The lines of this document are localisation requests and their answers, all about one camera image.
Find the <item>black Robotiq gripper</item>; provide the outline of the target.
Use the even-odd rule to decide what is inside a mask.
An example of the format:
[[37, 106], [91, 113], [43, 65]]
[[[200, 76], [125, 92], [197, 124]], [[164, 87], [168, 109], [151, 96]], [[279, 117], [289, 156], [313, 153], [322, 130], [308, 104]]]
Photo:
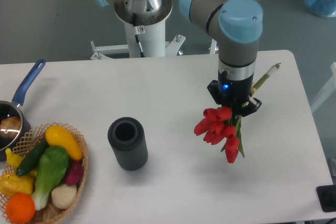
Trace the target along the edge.
[[232, 80], [227, 71], [218, 74], [218, 80], [212, 80], [207, 90], [215, 103], [231, 107], [233, 113], [240, 116], [249, 116], [258, 111], [262, 102], [250, 97], [253, 74], [244, 80]]

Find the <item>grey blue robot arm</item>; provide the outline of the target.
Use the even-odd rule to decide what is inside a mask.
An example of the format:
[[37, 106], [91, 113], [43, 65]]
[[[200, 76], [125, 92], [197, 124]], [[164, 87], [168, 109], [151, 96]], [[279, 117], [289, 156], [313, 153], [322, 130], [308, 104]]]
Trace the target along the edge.
[[[263, 28], [261, 0], [179, 0], [181, 14], [205, 31], [218, 46], [218, 78], [208, 91], [218, 105], [232, 108], [234, 117], [256, 112], [261, 101], [251, 87]], [[129, 55], [167, 55], [165, 21], [172, 0], [96, 0], [112, 5], [125, 25]]]

